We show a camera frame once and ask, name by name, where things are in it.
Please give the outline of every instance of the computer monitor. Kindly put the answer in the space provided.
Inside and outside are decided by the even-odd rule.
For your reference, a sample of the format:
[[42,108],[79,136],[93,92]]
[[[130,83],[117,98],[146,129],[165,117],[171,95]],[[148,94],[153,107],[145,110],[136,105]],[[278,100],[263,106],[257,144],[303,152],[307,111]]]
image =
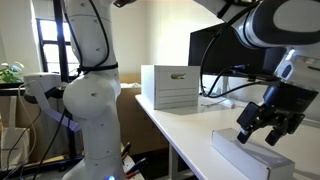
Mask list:
[[[189,66],[201,65],[208,44],[223,26],[224,23],[190,34]],[[229,71],[223,76],[246,77],[248,73],[258,77],[272,77],[285,52],[285,48],[250,49],[240,42],[233,28],[228,28],[208,52],[203,73],[217,75],[229,66],[250,65],[244,74]]]

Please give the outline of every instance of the white cardboard box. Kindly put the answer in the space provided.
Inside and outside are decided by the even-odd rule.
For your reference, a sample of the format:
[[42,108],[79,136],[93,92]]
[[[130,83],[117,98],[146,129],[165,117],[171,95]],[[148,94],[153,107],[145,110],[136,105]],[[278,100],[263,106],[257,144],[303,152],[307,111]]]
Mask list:
[[198,104],[199,66],[141,66],[141,94],[154,109]]
[[233,129],[214,131],[212,146],[250,179],[292,179],[293,161],[252,140],[241,144],[237,135],[238,132]]

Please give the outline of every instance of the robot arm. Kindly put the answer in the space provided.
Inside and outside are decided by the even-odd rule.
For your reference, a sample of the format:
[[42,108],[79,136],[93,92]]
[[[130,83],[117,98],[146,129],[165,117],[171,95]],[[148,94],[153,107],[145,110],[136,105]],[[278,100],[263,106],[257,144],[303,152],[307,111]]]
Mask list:
[[[65,174],[63,180],[126,179],[116,108],[121,88],[112,44],[110,7],[113,4],[123,7],[134,0],[113,1],[61,0],[70,25],[72,48],[79,60],[79,69],[84,72],[66,86],[63,103],[72,114],[71,128],[82,130],[85,153],[83,160]],[[27,94],[34,96],[51,117],[61,118],[49,107],[44,95],[61,81],[58,75],[48,76],[55,81],[45,77],[43,74],[25,77]],[[62,118],[62,123],[69,125],[66,118]]]
[[[62,114],[50,107],[47,98],[51,97],[57,91],[57,87],[61,86],[60,75],[54,73],[33,73],[25,75],[24,82],[26,84],[24,97],[27,102],[39,104],[41,111],[59,122]],[[61,123],[72,131],[80,130],[77,123],[70,121],[65,116],[63,116]]]
[[[257,3],[255,0],[194,1],[226,22],[246,6]],[[273,146],[282,136],[294,133],[303,120],[304,111],[318,94],[315,89],[320,88],[319,9],[319,0],[263,0],[232,24],[241,42],[248,47],[281,46],[288,50],[274,73],[279,77],[278,85],[267,88],[263,105],[249,103],[238,118],[240,142],[246,143],[259,128],[272,126],[266,141]]]

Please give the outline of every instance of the wall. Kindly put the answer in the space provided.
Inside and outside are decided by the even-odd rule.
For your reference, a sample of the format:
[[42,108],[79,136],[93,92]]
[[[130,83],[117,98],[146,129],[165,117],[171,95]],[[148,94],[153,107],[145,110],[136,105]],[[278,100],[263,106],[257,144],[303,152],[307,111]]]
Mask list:
[[25,73],[40,71],[32,19],[30,0],[0,1],[0,32],[6,61],[21,62]]
[[187,65],[190,32],[221,21],[192,0],[154,0],[149,3],[149,63]]
[[144,0],[123,8],[111,8],[114,51],[120,74],[140,73],[141,65],[148,63],[147,8]]

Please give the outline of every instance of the brown cardboard box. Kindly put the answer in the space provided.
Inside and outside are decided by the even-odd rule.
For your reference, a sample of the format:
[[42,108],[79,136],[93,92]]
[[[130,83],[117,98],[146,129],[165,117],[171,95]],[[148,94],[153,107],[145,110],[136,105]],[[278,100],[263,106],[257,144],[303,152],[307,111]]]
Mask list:
[[[121,75],[120,80],[140,83],[140,75]],[[137,94],[141,88],[122,88],[117,100],[122,143],[131,142],[130,155],[167,148],[166,138],[136,101]]]

